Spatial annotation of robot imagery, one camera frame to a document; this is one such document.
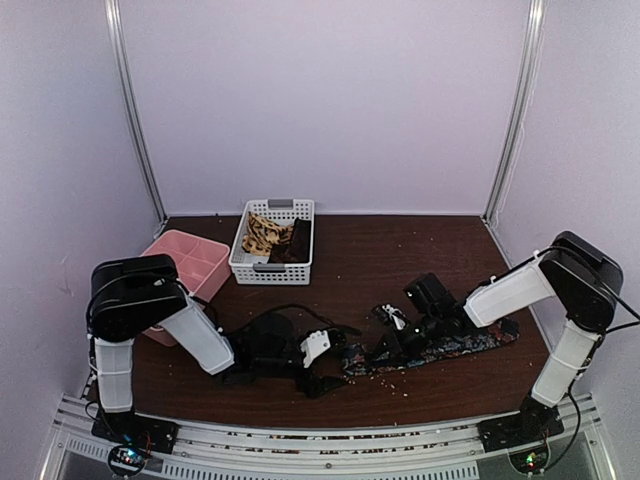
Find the navy floral patterned tie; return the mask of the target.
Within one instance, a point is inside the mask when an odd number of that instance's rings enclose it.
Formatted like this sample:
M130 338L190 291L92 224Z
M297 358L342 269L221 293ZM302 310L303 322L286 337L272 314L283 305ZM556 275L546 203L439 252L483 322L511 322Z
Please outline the navy floral patterned tie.
M519 336L519 323L510 318L502 318L485 328L474 329L461 335L445 336L432 350L437 354L434 362L500 348L515 342ZM342 373L346 377L357 377L413 369L371 370L368 367L368 357L372 352L373 350L361 343L347 345L341 359Z

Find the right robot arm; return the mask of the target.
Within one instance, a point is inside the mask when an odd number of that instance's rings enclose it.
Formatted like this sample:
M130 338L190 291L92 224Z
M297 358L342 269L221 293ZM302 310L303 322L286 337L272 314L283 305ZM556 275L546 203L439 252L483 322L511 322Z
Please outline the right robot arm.
M442 234L419 232L384 242L382 272L374 277L378 291L393 293L402 281L433 271L463 294L504 267L498 247L479 223L467 218L461 229L452 219L445 224L448 229ZM411 372L392 372L385 379L394 388L367 383L365 421L408 425L515 410L542 368L545 352L557 346L565 313L558 299L548 298L514 316L521 323L521 338L508 347ZM637 424L638 330L612 334L576 388L592 393L607 426L621 429L625 422Z

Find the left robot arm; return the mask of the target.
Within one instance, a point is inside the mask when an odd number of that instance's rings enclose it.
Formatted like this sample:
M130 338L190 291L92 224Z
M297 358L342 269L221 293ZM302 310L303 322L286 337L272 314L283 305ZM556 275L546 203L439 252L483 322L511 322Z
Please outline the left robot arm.
M167 254L103 262L94 268L90 285L85 316L98 381L97 419L123 444L137 442L144 433L134 408L133 347L151 327L167 331L204 372L227 385L290 378L298 391L316 399L346 383L313 370L318 358L345 346L345 327L312 312L323 328L295 338L283 314L289 307L283 305L224 332L216 310L186 287Z

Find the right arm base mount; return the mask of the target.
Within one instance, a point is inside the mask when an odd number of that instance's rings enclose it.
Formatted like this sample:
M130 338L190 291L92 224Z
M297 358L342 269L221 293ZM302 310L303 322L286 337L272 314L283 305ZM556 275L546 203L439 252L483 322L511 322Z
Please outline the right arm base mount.
M557 408L528 412L522 410L516 414L481 421L477 428L485 452L540 442L565 431Z

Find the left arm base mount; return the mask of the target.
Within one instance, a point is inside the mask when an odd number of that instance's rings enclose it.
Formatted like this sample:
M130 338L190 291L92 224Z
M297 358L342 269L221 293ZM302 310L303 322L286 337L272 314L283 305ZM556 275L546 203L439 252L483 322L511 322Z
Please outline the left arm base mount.
M113 443L134 446L144 452L171 454L177 439L177 423L136 414L98 410L91 433Z

